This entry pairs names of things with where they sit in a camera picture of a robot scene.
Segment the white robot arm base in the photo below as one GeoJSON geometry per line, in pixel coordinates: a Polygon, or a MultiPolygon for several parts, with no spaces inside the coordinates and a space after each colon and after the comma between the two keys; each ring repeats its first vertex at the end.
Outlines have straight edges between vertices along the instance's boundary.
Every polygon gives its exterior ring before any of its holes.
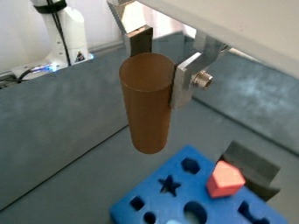
{"type": "Polygon", "coordinates": [[[42,15],[51,40],[51,52],[44,59],[12,69],[19,82],[94,58],[88,50],[86,21],[82,13],[68,6],[67,0],[31,0],[42,15]]]}

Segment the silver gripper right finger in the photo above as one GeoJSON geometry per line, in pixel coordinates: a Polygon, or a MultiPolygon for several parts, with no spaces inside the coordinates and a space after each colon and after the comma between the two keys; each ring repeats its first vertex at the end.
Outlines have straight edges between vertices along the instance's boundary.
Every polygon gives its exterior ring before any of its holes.
{"type": "Polygon", "coordinates": [[[188,103],[195,88],[210,87],[212,75],[207,73],[207,69],[230,50],[227,44],[200,31],[195,34],[194,48],[195,53],[175,67],[170,101],[172,109],[179,109],[188,103]]]}

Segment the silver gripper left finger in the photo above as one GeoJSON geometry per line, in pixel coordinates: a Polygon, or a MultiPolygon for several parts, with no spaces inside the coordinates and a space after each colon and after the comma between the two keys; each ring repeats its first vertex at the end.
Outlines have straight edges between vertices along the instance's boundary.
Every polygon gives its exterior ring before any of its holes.
{"type": "Polygon", "coordinates": [[[154,28],[146,23],[142,4],[136,0],[107,0],[107,6],[122,32],[127,54],[150,53],[154,28]]]}

